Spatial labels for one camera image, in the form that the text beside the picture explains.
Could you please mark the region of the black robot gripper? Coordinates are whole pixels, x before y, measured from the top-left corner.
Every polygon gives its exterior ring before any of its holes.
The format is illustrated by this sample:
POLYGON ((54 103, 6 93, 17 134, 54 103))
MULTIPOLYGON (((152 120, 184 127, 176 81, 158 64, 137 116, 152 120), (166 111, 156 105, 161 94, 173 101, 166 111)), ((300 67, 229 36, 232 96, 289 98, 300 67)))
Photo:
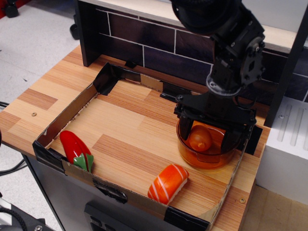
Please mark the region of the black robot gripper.
POLYGON ((174 113, 179 118, 180 137, 188 139, 194 121, 222 128, 226 131, 221 151, 229 152, 241 143, 242 132, 249 132, 256 124, 256 111, 251 109, 252 105, 242 105, 237 101, 244 84, 223 89, 210 76, 206 84, 208 91, 203 94, 178 91, 174 113))

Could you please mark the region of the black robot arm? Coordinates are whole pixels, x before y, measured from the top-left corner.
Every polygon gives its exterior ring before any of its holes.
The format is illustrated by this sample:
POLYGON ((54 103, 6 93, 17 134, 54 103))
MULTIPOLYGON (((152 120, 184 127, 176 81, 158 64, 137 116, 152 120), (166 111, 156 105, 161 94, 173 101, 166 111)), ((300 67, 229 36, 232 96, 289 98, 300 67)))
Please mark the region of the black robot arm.
POLYGON ((249 139, 256 124, 255 110, 238 95, 265 71, 264 28, 240 0, 174 0, 172 8, 186 29, 214 41, 208 92, 176 98, 178 134, 187 140, 195 121, 223 129, 221 151, 227 152, 249 139))

